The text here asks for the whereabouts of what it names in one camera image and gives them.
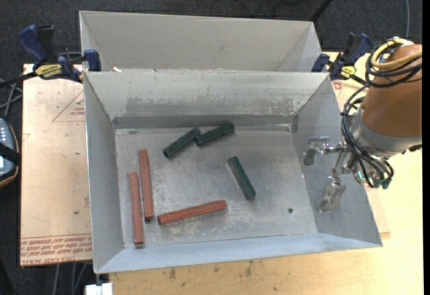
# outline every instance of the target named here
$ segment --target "black cable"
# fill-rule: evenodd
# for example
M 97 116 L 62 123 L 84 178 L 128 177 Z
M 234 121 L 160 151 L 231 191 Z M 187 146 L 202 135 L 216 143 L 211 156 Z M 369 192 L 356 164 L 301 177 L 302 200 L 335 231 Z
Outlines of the black cable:
M 421 77 L 419 79 L 410 80 L 423 68 L 423 63 L 419 63 L 415 66 L 411 66 L 411 64 L 419 60 L 421 56 L 418 56 L 406 63 L 398 65 L 394 69 L 384 70 L 384 71 L 379 70 L 377 67 L 375 67 L 372 64 L 372 57 L 375 56 L 376 50 L 379 49 L 379 47 L 381 47 L 382 45 L 385 44 L 386 48 L 385 50 L 380 52 L 380 55 L 383 55 L 384 53 L 391 53 L 393 50 L 396 50 L 396 48 L 403 45 L 401 42 L 394 42 L 392 45 L 389 45 L 390 41 L 393 41 L 393 40 L 387 40 L 381 44 L 376 44 L 375 45 L 376 48 L 374 48 L 371 51 L 370 56 L 366 60 L 365 79 L 369 83 L 369 85 L 373 87 L 378 87 L 378 88 L 386 88 L 386 87 L 396 86 L 401 83 L 410 83 L 410 82 L 421 80 Z M 396 80 L 392 80 L 391 79 L 392 77 L 400 77 L 400 78 L 397 78 Z M 375 82 L 374 79 L 377 79 L 377 78 L 379 79 L 384 78 L 388 82 L 387 83 Z
M 4 82 L 5 81 L 3 79 L 0 79 L 0 83 L 4 83 Z M 12 103 L 15 103 L 17 100 L 22 98 L 22 94 L 17 95 L 15 97 L 13 96 L 13 94 L 16 91 L 22 93 L 22 88 L 18 87 L 16 83 L 14 83 L 13 85 L 5 86 L 5 87 L 10 87 L 9 95 L 7 97 L 7 101 L 0 105 L 0 109 L 5 108 L 5 111 L 3 113 L 3 118 L 6 119 L 7 115 L 9 114 L 9 110 L 10 110 Z
M 351 117 L 350 111 L 352 107 L 354 107 L 355 104 L 360 103 L 363 100 L 363 97 L 362 97 L 362 98 L 356 99 L 355 101 L 352 101 L 353 98 L 355 98 L 359 93 L 364 91 L 369 86 L 370 86 L 369 84 L 366 84 L 363 87 L 359 88 L 345 102 L 345 105 L 343 107 L 342 120 L 341 120 L 341 131 L 345 139 L 345 143 L 347 144 L 351 152 L 355 155 L 356 161 L 358 161 L 358 163 L 360 164 L 361 171 L 363 172 L 363 176 L 365 178 L 366 183 L 370 187 L 378 186 L 378 184 L 372 183 L 370 181 L 370 178 L 366 172 L 366 167 L 364 163 L 367 163 L 368 165 L 372 166 L 376 170 L 376 172 L 380 177 L 380 183 L 382 184 L 382 187 L 386 189 L 390 184 L 392 177 L 394 175 L 393 168 L 388 163 L 388 161 L 386 160 L 379 161 L 373 158 L 362 146 L 360 146 L 359 143 L 356 141 L 356 139 L 353 137 L 352 133 L 350 132 L 347 124 L 347 118 Z

